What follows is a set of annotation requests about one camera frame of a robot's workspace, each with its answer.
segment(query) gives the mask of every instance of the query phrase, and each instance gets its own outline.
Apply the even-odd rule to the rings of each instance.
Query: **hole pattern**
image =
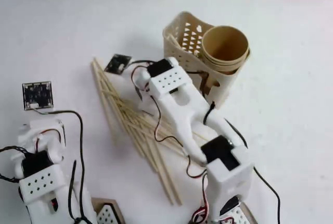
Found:
[[[35,188],[35,186],[33,185],[33,182],[29,182],[29,183],[28,183],[28,186],[29,186],[29,187],[32,187],[32,189],[36,189],[37,191],[39,191],[39,190],[41,189],[39,186],[38,186],[37,188]]]

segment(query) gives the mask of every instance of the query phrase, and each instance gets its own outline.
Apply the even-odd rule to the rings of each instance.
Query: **perforated plate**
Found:
[[[149,88],[151,95],[159,98],[173,89],[185,84],[192,83],[191,78],[182,67],[176,66],[156,77],[150,79]]]
[[[223,216],[221,216],[220,219],[225,219],[227,217],[233,217],[235,224],[257,224],[257,222],[255,220],[252,220],[253,218],[251,218],[250,216],[247,216],[246,213],[244,213],[243,210],[239,206],[226,212]],[[216,222],[216,221],[210,220],[210,221],[208,221],[208,223],[232,224],[232,221],[228,220],[228,221]]]
[[[116,215],[110,205],[104,205],[102,210],[97,215],[98,224],[119,224]]]
[[[20,180],[20,188],[26,204],[64,185],[66,181],[60,165],[52,165]]]

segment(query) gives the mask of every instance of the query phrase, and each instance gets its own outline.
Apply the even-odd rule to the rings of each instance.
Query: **beige cup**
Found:
[[[215,71],[234,74],[248,55],[247,38],[233,27],[213,27],[203,35],[201,58]]]

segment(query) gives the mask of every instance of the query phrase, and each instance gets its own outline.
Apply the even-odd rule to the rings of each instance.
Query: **electrical wire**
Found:
[[[25,155],[25,157],[33,155],[32,153],[28,152],[24,147],[19,147],[19,146],[7,146],[4,148],[1,148],[0,153],[4,152],[4,151],[8,151],[8,150],[19,151],[19,152],[23,153]],[[20,181],[19,179],[15,178],[15,177],[9,178],[9,177],[3,176],[2,174],[0,174],[0,180],[12,182],[12,183],[18,183]]]
[[[242,139],[244,146],[248,148],[248,144],[245,140],[245,138],[242,136],[242,134],[236,129],[227,119],[225,119],[226,122],[230,125],[230,127],[239,135],[239,137]],[[257,168],[253,168],[254,172],[258,175],[258,177],[266,184],[266,186],[275,194],[277,198],[277,223],[280,224],[280,210],[281,210],[281,199],[278,193],[275,191],[275,189],[262,177],[262,175],[258,172]]]
[[[76,170],[76,160],[74,161],[74,164],[73,164],[72,176],[71,176],[71,181],[69,183],[69,190],[68,190],[68,212],[69,212],[69,216],[74,221],[75,221],[75,218],[72,213],[72,191],[73,191],[73,185],[74,185],[75,170]]]
[[[133,61],[130,64],[128,64],[125,69],[127,69],[129,66],[131,66],[133,64],[143,64],[143,63],[153,64],[153,63],[156,63],[156,62],[152,61],[152,60],[137,60],[137,61]]]
[[[134,82],[134,80],[133,80],[134,73],[135,73],[136,69],[138,69],[138,68],[147,68],[147,67],[146,67],[146,66],[143,66],[143,65],[138,65],[138,66],[136,66],[136,67],[133,69],[132,73],[131,73],[131,81],[132,81],[132,83],[134,84],[134,86],[135,86],[137,89],[139,89],[139,90],[141,90],[141,91],[146,91],[146,88],[147,88],[147,86],[148,86],[148,83],[145,85],[145,88],[144,88],[144,89],[140,89],[140,88],[135,84],[135,82]]]
[[[40,132],[38,135],[40,135],[40,134],[44,134],[44,133],[47,133],[47,132],[49,132],[49,131],[56,131],[56,132],[58,133],[59,142],[61,143],[61,134],[60,134],[59,130],[57,130],[57,129],[46,129],[46,130]],[[36,152],[38,152],[38,144],[39,144],[39,142],[40,142],[40,139],[37,138],[37,140],[36,140],[36,144],[35,144],[35,150],[36,150]]]
[[[155,98],[153,97],[153,96],[150,96],[151,97],[151,99],[154,101],[154,103],[155,103],[155,105],[156,105],[156,107],[157,107],[157,110],[158,110],[158,121],[157,121],[157,125],[156,125],[156,127],[155,127],[155,130],[154,130],[154,139],[155,139],[155,141],[157,141],[157,142],[163,142],[164,140],[166,140],[166,139],[168,139],[168,138],[173,138],[181,147],[183,147],[183,145],[182,145],[182,143],[175,137],[175,136],[173,136],[173,135],[168,135],[168,136],[166,136],[166,137],[164,137],[163,139],[161,139],[161,140],[158,140],[157,139],[157,130],[158,130],[158,127],[159,127],[159,125],[160,125],[160,122],[161,122],[161,117],[162,117],[162,114],[161,114],[161,110],[160,110],[160,107],[158,106],[158,104],[157,104],[157,102],[156,102],[156,100],[155,100]]]
[[[84,215],[84,210],[83,210],[83,203],[82,203],[82,193],[83,193],[83,182],[84,182],[84,175],[85,175],[85,166],[84,166],[84,160],[83,160],[83,120],[82,117],[80,116],[79,113],[77,113],[74,110],[56,110],[56,111],[51,111],[51,112],[40,112],[37,109],[34,109],[37,113],[41,115],[57,115],[57,114],[75,114],[79,121],[80,121],[80,160],[81,160],[81,166],[82,166],[82,173],[81,173],[81,184],[80,184],[80,214],[81,214],[81,219],[84,220],[86,223],[91,223]]]
[[[212,104],[210,105],[207,113],[205,114],[204,118],[203,118],[203,125],[206,125],[207,122],[207,117],[209,116],[210,112],[215,109],[215,102],[213,101]]]
[[[188,74],[204,74],[205,73],[204,71],[186,71],[186,70],[185,70],[185,72]]]
[[[204,87],[205,87],[205,85],[207,83],[208,73],[205,72],[205,71],[186,71],[186,70],[185,70],[185,72],[188,73],[188,74],[206,74],[206,76],[203,78],[204,81],[203,81],[203,86],[202,86],[202,91],[201,91],[201,95],[203,96],[203,98],[206,99],[206,96],[204,94]]]
[[[233,218],[233,217],[227,217],[227,218],[225,218],[225,219],[223,219],[223,220],[219,220],[219,222],[220,223],[224,223],[224,222],[226,222],[226,221],[230,221],[231,220],[231,224],[235,224],[235,219]]]
[[[202,197],[203,197],[203,207],[200,207],[197,211],[195,211],[192,215],[192,222],[195,224],[201,224],[204,223],[207,218],[208,218],[208,214],[209,214],[209,203],[207,201],[207,196],[206,196],[206,192],[204,190],[204,179],[206,178],[207,173],[205,173],[202,176]],[[197,221],[197,218],[199,217],[200,214],[204,213],[202,220],[201,221]]]
[[[203,174],[207,171],[206,169],[202,172],[202,173],[200,173],[200,174],[198,174],[198,175],[196,175],[196,176],[191,176],[190,174],[189,174],[189,167],[190,167],[190,165],[191,165],[191,158],[189,157],[189,155],[187,156],[187,158],[188,158],[188,164],[187,164],[187,167],[186,167],[186,174],[189,176],[189,177],[191,177],[191,178],[193,178],[193,179],[198,179],[198,178],[200,178],[201,176],[203,176]]]

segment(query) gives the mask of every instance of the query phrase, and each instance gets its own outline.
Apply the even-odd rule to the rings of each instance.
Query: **mounting plate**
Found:
[[[53,108],[53,95],[51,82],[23,83],[24,110],[32,108]]]
[[[131,56],[114,54],[114,56],[111,58],[111,61],[105,67],[104,71],[113,74],[122,74],[131,59]]]
[[[234,218],[234,224],[258,224],[255,218],[253,217],[250,210],[244,203],[234,207],[233,209],[226,212],[220,219],[225,219],[227,217]],[[216,222],[213,220],[208,220],[208,224],[232,224],[231,220]]]
[[[116,211],[111,205],[104,205],[97,215],[98,224],[120,224],[117,218]]]

